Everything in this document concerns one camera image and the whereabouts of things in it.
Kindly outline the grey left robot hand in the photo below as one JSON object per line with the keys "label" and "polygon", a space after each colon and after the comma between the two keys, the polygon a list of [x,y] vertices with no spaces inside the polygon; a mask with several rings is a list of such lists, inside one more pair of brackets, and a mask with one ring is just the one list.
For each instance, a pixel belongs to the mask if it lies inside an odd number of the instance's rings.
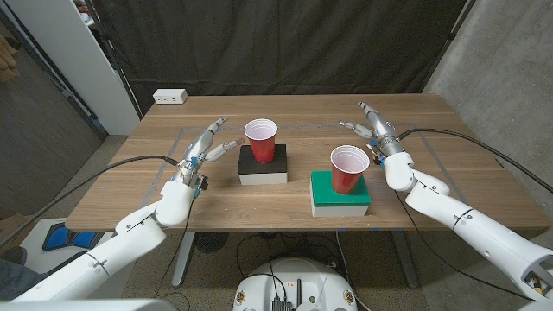
{"label": "grey left robot hand", "polygon": [[220,130],[221,125],[227,120],[227,117],[222,117],[209,125],[187,147],[182,161],[178,164],[179,170],[174,176],[176,181],[180,181],[184,185],[195,188],[200,178],[198,171],[204,162],[218,161],[227,151],[245,142],[244,138],[240,137],[209,150],[213,144],[213,137]]}

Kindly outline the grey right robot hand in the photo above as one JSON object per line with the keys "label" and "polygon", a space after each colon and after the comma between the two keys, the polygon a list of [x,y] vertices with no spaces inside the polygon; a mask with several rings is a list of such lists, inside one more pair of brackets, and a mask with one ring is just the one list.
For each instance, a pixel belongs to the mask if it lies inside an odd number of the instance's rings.
{"label": "grey right robot hand", "polygon": [[373,160],[383,164],[388,156],[404,152],[396,128],[365,102],[358,102],[358,106],[364,110],[369,127],[342,120],[339,125],[370,141],[368,149],[373,153]]}

